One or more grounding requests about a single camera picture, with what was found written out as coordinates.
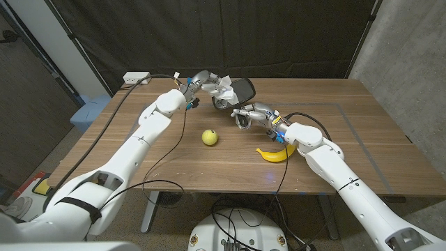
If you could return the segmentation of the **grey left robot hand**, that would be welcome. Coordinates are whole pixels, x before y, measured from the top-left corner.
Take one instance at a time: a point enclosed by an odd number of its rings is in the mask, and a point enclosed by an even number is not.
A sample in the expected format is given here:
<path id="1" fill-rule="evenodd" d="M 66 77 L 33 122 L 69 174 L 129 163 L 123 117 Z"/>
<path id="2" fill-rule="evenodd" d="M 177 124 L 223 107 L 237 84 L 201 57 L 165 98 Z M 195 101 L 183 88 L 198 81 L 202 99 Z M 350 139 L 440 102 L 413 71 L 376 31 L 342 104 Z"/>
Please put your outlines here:
<path id="1" fill-rule="evenodd" d="M 194 77 L 189 78 L 187 84 L 181 84 L 180 92 L 185 96 L 186 109 L 192 109 L 199 105 L 199 99 L 195 96 L 198 91 L 208 93 L 218 109 L 234 107 L 241 101 L 228 75 L 219 77 L 207 70 L 202 70 Z"/>

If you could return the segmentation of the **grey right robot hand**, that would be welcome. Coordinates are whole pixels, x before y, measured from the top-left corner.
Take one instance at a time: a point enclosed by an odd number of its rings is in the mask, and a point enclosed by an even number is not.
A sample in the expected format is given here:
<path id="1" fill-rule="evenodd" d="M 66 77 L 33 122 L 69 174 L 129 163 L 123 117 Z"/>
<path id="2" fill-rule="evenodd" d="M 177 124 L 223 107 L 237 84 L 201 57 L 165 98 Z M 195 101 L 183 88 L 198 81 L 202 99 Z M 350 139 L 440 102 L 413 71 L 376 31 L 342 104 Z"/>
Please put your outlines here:
<path id="1" fill-rule="evenodd" d="M 231 117 L 242 130 L 250 129 L 254 123 L 266 128 L 266 134 L 272 141 L 286 143 L 285 132 L 290 123 L 277 110 L 273 110 L 262 102 L 233 109 Z"/>

